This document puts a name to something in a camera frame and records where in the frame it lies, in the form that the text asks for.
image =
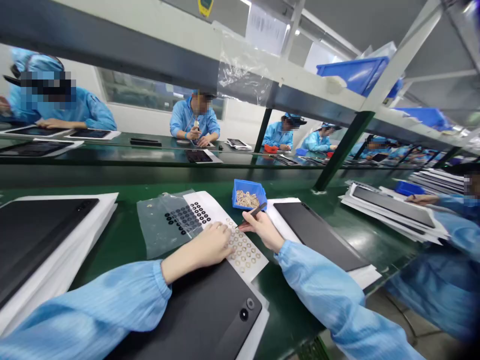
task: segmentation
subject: stack of tablets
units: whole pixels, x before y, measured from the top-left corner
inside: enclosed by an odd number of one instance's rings
[[[0,206],[0,337],[69,289],[117,195],[26,196]]]
[[[341,199],[342,204],[380,220],[413,241],[441,245],[441,239],[448,239],[447,230],[435,219],[430,208],[357,183],[352,183]]]
[[[408,179],[412,183],[420,185],[429,194],[464,194],[464,177],[445,171],[428,168],[414,172]]]

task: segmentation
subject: blue plastic bin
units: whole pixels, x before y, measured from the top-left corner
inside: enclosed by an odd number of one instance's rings
[[[304,149],[304,148],[299,147],[299,148],[295,151],[295,155],[305,156],[308,152],[309,152],[308,149]]]
[[[323,77],[341,77],[345,80],[348,89],[366,97],[374,88],[389,61],[388,56],[382,56],[317,65],[316,74]],[[396,97],[402,88],[402,84],[402,80],[398,80],[387,97]]]
[[[423,187],[405,181],[399,181],[395,191],[405,196],[425,194]]]
[[[260,202],[260,205],[267,202],[267,194],[265,193],[264,187],[262,184],[253,181],[247,180],[238,180],[233,181],[233,192],[231,194],[231,203],[234,208],[242,210],[252,210],[254,207],[246,207],[237,205],[237,190],[242,190],[244,193],[249,192],[250,194],[255,194],[256,198]]]
[[[406,112],[410,116],[420,120],[424,125],[427,125],[431,128],[435,126],[438,131],[452,129],[452,124],[450,124],[444,114],[437,108],[396,107],[395,109]]]

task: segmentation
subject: black tablet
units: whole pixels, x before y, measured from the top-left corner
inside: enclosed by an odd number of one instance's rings
[[[223,260],[175,281],[158,326],[131,332],[107,359],[235,360],[261,310]]]
[[[82,129],[82,130],[75,131],[73,134],[70,134],[70,136],[76,137],[76,138],[102,139],[110,133],[111,131],[108,131],[108,130]]]
[[[298,239],[346,272],[369,265],[334,229],[303,202],[273,204]]]
[[[73,142],[30,141],[0,149],[0,157],[39,158],[72,145]]]
[[[185,150],[190,163],[211,163],[213,160],[203,150]]]
[[[353,191],[353,196],[366,201],[367,203],[377,205],[382,209],[391,211],[394,214],[403,216],[417,223],[434,229],[435,224],[430,218],[429,213],[421,208],[412,206],[407,202],[395,200],[392,197],[385,196],[363,187],[357,186]]]
[[[4,134],[50,136],[50,135],[66,132],[68,130],[69,129],[60,129],[60,128],[46,129],[46,128],[34,126],[34,127],[26,127],[23,129],[14,129],[10,131],[5,131]]]
[[[28,200],[0,207],[0,308],[98,202]]]

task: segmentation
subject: green workbench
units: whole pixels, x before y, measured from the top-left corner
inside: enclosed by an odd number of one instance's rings
[[[146,248],[137,215],[138,201],[189,189],[209,192],[229,216],[240,223],[241,210],[232,207],[234,179],[262,183],[269,198],[297,197],[322,216],[382,274],[369,286],[371,294],[421,250],[383,223],[340,204],[345,181],[353,179],[374,186],[393,187],[391,178],[406,178],[403,169],[344,169],[338,171],[324,195],[311,188],[321,169],[206,168],[156,166],[98,166],[65,164],[0,164],[0,202],[21,196],[77,195],[118,192],[118,208],[81,266],[71,289],[120,265],[146,259]],[[257,359],[285,359],[311,342],[324,327],[303,306],[286,283],[271,251],[255,235],[249,235],[270,263],[252,284],[269,301],[270,318],[261,339]]]

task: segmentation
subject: plastic sheet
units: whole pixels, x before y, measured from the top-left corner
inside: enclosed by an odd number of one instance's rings
[[[194,193],[188,190],[176,194],[164,193],[136,204],[138,219],[146,246],[146,258],[154,259],[180,247],[202,232],[183,195]]]
[[[266,106],[280,58],[222,31],[217,95]]]

